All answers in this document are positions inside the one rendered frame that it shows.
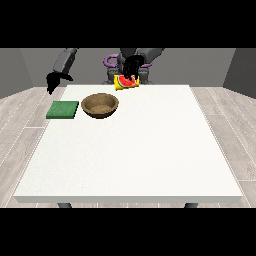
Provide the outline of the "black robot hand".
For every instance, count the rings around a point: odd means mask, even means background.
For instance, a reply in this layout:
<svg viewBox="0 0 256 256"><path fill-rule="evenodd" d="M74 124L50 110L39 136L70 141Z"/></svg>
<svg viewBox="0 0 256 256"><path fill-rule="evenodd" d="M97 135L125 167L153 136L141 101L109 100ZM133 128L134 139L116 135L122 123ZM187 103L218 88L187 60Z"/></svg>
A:
<svg viewBox="0 0 256 256"><path fill-rule="evenodd" d="M72 81L73 78L69 74L51 72L46 76L47 81L47 92L52 94L53 91L60 85L60 80L65 79L67 81Z"/></svg>
<svg viewBox="0 0 256 256"><path fill-rule="evenodd" d="M142 55L133 55L125 60L123 65L123 75L126 79L132 80L132 76L138 78L138 70L144 64Z"/></svg>

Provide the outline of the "green square pad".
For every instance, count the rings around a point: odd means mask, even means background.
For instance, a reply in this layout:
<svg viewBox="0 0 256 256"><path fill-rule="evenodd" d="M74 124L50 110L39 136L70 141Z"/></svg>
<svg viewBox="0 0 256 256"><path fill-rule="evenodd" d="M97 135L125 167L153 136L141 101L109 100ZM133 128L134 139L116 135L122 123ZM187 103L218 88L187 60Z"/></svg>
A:
<svg viewBox="0 0 256 256"><path fill-rule="evenodd" d="M54 101L50 106L47 119L73 119L75 117L78 101Z"/></svg>

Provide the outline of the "brown wooden bowl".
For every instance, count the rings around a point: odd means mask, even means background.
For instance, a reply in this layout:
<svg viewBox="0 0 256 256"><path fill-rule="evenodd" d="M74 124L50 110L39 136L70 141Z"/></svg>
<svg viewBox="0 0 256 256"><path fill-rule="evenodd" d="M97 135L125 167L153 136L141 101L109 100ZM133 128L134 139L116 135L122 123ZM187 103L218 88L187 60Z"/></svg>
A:
<svg viewBox="0 0 256 256"><path fill-rule="evenodd" d="M117 110L118 105L118 99L107 93L91 94L81 102L82 110L96 119L104 119L111 116Z"/></svg>

